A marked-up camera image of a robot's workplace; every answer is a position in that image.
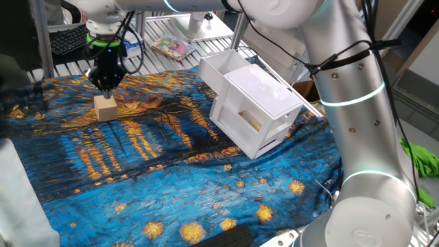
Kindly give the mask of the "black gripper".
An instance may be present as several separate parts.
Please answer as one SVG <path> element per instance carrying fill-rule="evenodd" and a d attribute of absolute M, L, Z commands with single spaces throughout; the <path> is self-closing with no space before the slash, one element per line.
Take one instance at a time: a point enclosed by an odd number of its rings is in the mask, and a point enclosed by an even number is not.
<path fill-rule="evenodd" d="M 85 72 L 85 76 L 101 91 L 104 99 L 111 98 L 112 91 L 118 87 L 126 74 L 126 71 L 118 65 L 118 61 L 119 50 L 106 48 L 95 58 L 94 66 Z"/>

